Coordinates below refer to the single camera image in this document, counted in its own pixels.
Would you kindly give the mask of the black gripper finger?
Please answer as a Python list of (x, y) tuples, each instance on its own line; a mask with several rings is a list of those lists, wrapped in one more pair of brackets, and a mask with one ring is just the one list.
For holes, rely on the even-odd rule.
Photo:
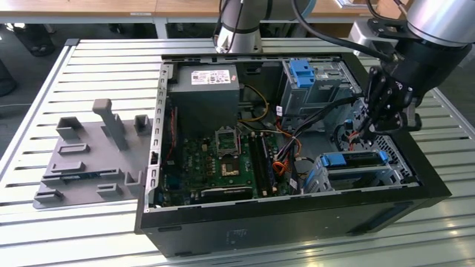
[(385, 118), (386, 115), (386, 77), (380, 67), (373, 66), (368, 72), (368, 85), (364, 90), (365, 118), (361, 122), (361, 139), (373, 139), (374, 133), (370, 126)]
[(398, 130), (404, 127), (405, 123), (405, 114), (397, 112), (393, 115), (381, 117), (373, 123), (373, 128), (376, 132), (389, 132)]

